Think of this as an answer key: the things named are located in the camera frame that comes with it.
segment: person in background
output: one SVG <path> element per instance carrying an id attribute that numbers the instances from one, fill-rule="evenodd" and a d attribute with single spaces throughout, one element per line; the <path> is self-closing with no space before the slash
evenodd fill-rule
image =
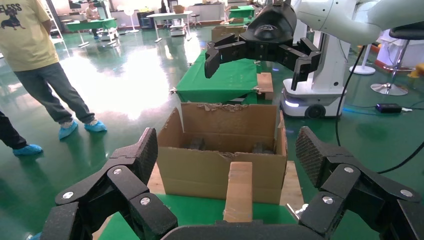
<path id="1" fill-rule="evenodd" d="M 52 22 L 39 0 L 0 0 L 0 6 L 7 6 L 8 13 L 0 14 L 4 26 L 0 34 L 0 52 L 26 91 L 60 124 L 59 139 L 69 136 L 78 124 L 53 96 L 50 86 L 75 112 L 87 131 L 106 131 L 105 125 L 95 118 L 72 87 L 59 63 L 50 40 Z"/>
<path id="2" fill-rule="evenodd" d="M 3 141 L 6 146 L 13 149 L 13 154 L 19 155 L 33 155 L 39 154 L 43 149 L 35 144 L 27 144 L 25 138 L 23 138 L 12 126 L 11 121 L 7 116 L 0 111 L 0 140 Z"/>
<path id="3" fill-rule="evenodd" d="M 100 19 L 99 11 L 97 7 L 94 6 L 94 0 L 88 0 L 87 2 L 88 2 L 88 7 L 85 10 L 85 16 L 87 17 L 87 19 L 88 20 Z M 97 28 L 93 28 L 91 32 L 94 35 L 94 39 L 98 40 L 99 36 L 97 35 Z"/>

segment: wooden plank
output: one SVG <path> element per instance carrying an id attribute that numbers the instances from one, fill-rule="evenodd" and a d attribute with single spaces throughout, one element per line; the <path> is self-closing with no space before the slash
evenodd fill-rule
<path id="1" fill-rule="evenodd" d="M 270 72 L 262 72 L 257 74 L 257 87 L 259 92 L 265 94 L 266 100 L 274 98 L 273 77 Z"/>

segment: stool chrome base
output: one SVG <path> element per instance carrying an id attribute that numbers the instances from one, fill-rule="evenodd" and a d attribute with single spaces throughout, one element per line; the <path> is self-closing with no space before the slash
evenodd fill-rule
<path id="1" fill-rule="evenodd" d="M 384 94 L 384 95 L 390 95 L 390 96 L 403 96 L 408 94 L 407 89 L 400 88 L 392 83 L 375 83 L 371 85 L 371 89 L 376 91 L 377 93 Z"/>

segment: gray jeans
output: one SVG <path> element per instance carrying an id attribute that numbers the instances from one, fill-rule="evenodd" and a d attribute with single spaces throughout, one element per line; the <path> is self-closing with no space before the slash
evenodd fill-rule
<path id="1" fill-rule="evenodd" d="M 50 86 L 75 112 L 76 117 L 81 122 L 89 124 L 95 119 L 94 113 L 89 111 L 81 96 L 72 87 L 60 63 L 14 73 L 26 91 L 45 107 L 55 122 L 59 124 L 70 122 L 72 121 L 72 114 L 61 105 L 57 97 L 52 95 Z"/>

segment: black pants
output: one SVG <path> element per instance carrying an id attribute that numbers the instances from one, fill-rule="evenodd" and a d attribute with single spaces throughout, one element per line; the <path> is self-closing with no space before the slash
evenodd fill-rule
<path id="1" fill-rule="evenodd" d="M 0 140 L 12 149 L 21 149 L 27 146 L 27 141 L 12 126 L 7 116 L 0 111 Z"/>

